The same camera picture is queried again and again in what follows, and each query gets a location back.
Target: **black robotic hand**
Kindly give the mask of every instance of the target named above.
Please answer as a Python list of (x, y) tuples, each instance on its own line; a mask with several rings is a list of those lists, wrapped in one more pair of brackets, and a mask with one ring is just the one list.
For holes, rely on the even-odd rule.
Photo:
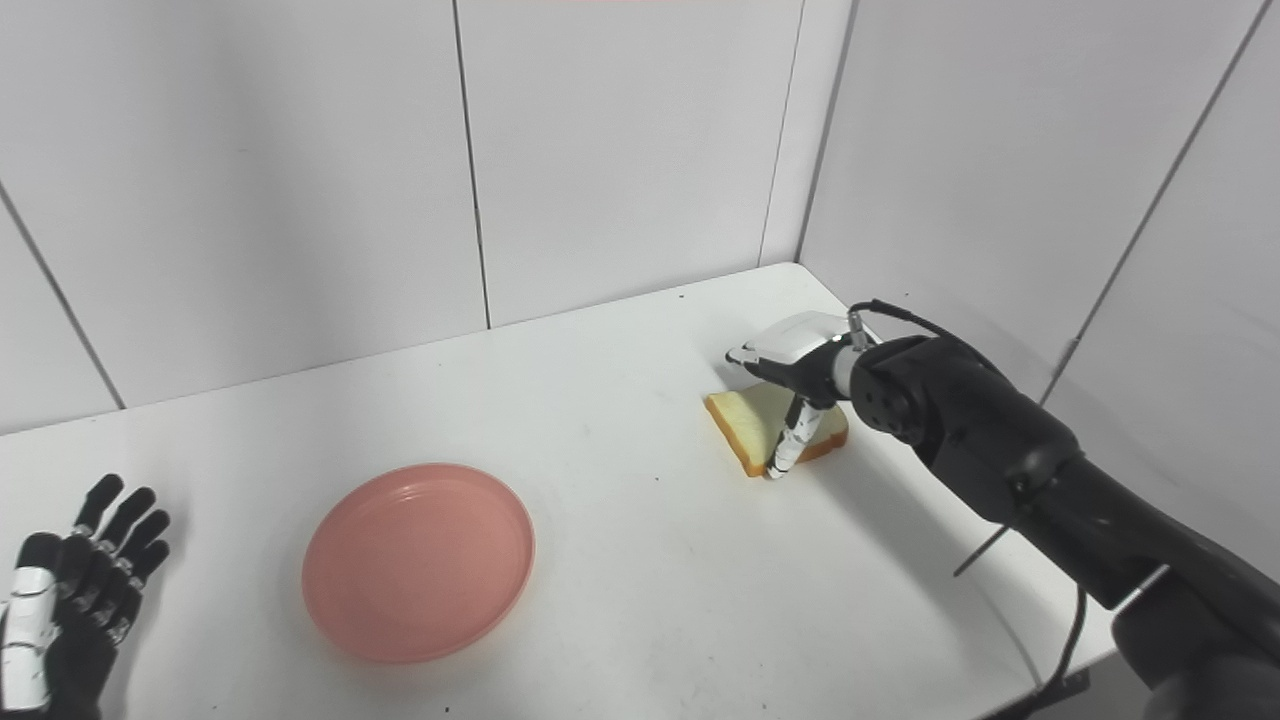
[(151, 488), (129, 495), (93, 537), (123, 489), (118, 475), (104, 477), (68, 537), (36, 533), (23, 543), (0, 616), (0, 719), (101, 716), (116, 646), (137, 619), (147, 578), (169, 556), (157, 539), (169, 514), (147, 515), (156, 501)]

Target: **pink plate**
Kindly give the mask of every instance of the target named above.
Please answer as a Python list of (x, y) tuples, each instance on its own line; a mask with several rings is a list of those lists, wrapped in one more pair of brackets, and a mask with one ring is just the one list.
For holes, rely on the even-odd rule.
[(492, 630), (532, 564), (534, 528), (511, 488), (462, 465), (413, 465), (329, 511), (302, 562), (302, 597), (342, 650), (421, 662)]

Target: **bread slice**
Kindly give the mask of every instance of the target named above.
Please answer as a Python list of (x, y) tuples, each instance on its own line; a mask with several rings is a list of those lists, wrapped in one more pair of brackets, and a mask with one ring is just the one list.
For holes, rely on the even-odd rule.
[[(778, 443), (778, 433), (782, 432), (792, 397), (791, 391), (772, 383), (707, 396), (707, 410), (724, 433), (748, 477), (758, 478), (764, 474), (764, 464)], [(849, 419), (837, 405), (823, 415), (818, 433), (800, 454), (799, 462), (820, 457), (845, 445), (846, 439)]]

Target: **black robotic arm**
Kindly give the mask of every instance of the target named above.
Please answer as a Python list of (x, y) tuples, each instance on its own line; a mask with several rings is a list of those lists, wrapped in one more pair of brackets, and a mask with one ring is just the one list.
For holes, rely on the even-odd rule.
[[(936, 337), (876, 343), (864, 310)], [(1093, 465), (1066, 425), (945, 329), (872, 301), (850, 309), (846, 333), (829, 331), (829, 316), (814, 333), (780, 323), (728, 359), (795, 391), (794, 409), (849, 400), (863, 423), (911, 446), (970, 509), (1021, 533), (1103, 607), (1140, 591), (1112, 634), (1153, 691), (1147, 717), (1280, 717), (1280, 585)], [(776, 351), (806, 337), (803, 352)], [(783, 430), (780, 445), (788, 439)]]

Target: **white wall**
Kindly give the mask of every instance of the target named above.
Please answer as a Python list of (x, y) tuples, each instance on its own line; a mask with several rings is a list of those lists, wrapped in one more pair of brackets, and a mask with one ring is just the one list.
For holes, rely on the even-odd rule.
[(861, 0), (803, 261), (1041, 393), (1261, 0)]
[(1100, 466), (1280, 580), (1280, 14), (1048, 398)]
[(800, 5), (460, 3), (494, 324), (758, 264)]
[(851, 0), (458, 5), (488, 278), (449, 3), (6, 4), (0, 179), (125, 404), (794, 256)]
[(106, 384), (0, 205), (0, 434), (114, 409)]
[(448, 3), (14, 0), (0, 97), (127, 404), (485, 327)]

